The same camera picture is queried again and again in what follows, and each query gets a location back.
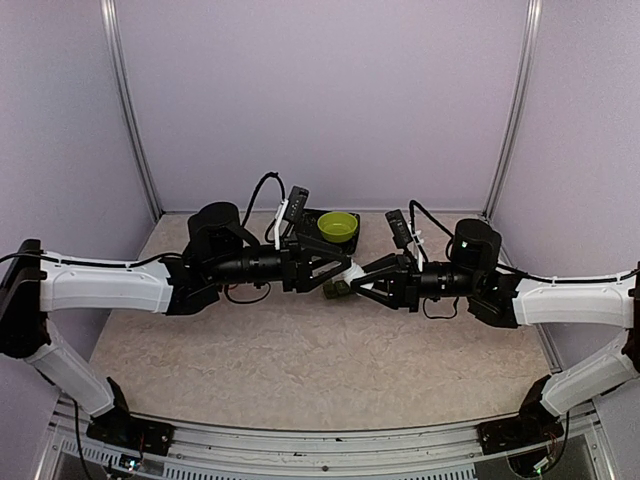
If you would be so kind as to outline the green pill organizer box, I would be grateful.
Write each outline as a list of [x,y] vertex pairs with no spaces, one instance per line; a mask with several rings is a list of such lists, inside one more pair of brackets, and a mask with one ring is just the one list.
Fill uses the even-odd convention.
[[326,300],[339,300],[353,294],[349,284],[344,280],[329,280],[322,285]]

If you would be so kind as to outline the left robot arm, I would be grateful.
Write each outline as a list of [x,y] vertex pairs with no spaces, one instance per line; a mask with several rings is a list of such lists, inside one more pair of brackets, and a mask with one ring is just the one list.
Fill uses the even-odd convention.
[[232,284],[279,282],[307,293],[347,271],[351,258],[309,236],[262,244],[229,202],[203,207],[187,222],[184,252],[117,262],[81,259],[42,250],[28,239],[5,256],[1,282],[1,352],[32,365],[69,395],[121,445],[140,434],[119,386],[97,375],[48,320],[54,311],[139,310],[167,316],[196,314]]

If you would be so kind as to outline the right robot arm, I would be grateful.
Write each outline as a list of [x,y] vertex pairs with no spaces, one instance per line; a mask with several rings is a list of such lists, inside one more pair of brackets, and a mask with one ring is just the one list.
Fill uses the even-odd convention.
[[387,216],[399,253],[344,273],[350,289],[390,309],[417,311],[422,300],[464,298],[469,312],[495,328],[547,323],[603,324],[619,334],[574,366],[534,383],[511,433],[535,442],[574,406],[639,377],[639,272],[606,277],[536,277],[499,265],[501,236],[478,219],[457,222],[445,262],[418,260],[402,215]]

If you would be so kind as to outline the lime green bowl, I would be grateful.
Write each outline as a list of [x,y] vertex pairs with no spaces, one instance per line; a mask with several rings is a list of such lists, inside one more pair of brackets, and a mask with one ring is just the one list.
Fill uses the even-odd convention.
[[331,243],[344,243],[355,235],[359,221],[350,213],[331,211],[318,218],[317,227],[324,240]]

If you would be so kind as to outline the black patterned tray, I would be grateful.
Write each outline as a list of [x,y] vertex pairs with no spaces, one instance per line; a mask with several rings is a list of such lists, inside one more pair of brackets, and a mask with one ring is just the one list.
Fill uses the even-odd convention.
[[357,249],[360,227],[361,217],[357,213],[305,209],[299,231],[351,255]]

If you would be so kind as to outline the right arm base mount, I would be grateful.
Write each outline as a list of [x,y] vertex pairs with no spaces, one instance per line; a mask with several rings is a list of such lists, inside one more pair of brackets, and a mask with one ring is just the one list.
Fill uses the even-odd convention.
[[558,417],[548,413],[518,413],[499,420],[482,422],[476,427],[484,455],[524,448],[564,435]]

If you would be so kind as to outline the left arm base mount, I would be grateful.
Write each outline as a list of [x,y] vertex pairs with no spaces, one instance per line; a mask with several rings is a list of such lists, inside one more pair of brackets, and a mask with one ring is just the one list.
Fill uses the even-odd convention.
[[92,418],[87,427],[88,438],[135,450],[142,454],[167,456],[175,427],[169,423],[148,420],[115,410]]

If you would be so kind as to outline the right aluminium corner post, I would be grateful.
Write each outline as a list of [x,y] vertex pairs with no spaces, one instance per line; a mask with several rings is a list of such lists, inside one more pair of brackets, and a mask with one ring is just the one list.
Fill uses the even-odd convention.
[[523,38],[520,47],[518,66],[507,116],[506,128],[501,142],[498,163],[495,168],[490,190],[482,211],[483,217],[489,223],[491,223],[496,216],[500,197],[506,185],[508,170],[513,157],[519,127],[521,125],[522,116],[526,106],[542,10],[542,0],[529,0],[527,2]]

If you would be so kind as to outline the aluminium corner post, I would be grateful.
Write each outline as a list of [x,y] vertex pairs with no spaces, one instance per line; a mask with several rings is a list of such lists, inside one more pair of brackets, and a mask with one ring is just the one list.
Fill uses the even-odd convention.
[[526,106],[542,10],[542,0],[529,0],[527,2],[523,38],[520,47],[518,66],[507,116],[506,128],[501,142],[498,163],[495,168],[490,190],[482,211],[483,217],[489,223],[491,223],[496,216],[500,197],[506,185],[508,170],[513,157],[519,127],[521,125],[522,116]]
[[101,0],[102,23],[115,77],[116,89],[123,121],[133,154],[134,165],[141,181],[143,195],[154,223],[164,214],[159,194],[146,157],[134,102],[128,82],[126,60],[119,29],[117,4],[114,0]]

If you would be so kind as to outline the aluminium front frame rail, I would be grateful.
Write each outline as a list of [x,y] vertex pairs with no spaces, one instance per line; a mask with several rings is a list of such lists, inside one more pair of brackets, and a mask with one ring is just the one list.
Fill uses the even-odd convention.
[[166,455],[135,453],[85,436],[87,417],[61,397],[49,420],[34,479],[81,478],[84,459],[95,477],[107,469],[130,479],[496,479],[523,447],[486,454],[475,421],[357,431],[287,431],[172,420]]

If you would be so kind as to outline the left aluminium corner post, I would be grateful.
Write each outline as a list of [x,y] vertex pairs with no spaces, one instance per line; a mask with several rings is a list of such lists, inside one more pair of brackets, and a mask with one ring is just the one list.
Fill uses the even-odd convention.
[[146,157],[134,102],[128,82],[126,60],[119,29],[117,4],[114,0],[101,0],[102,23],[115,77],[116,89],[123,121],[133,154],[134,165],[141,181],[143,195],[154,223],[164,214],[159,194]]

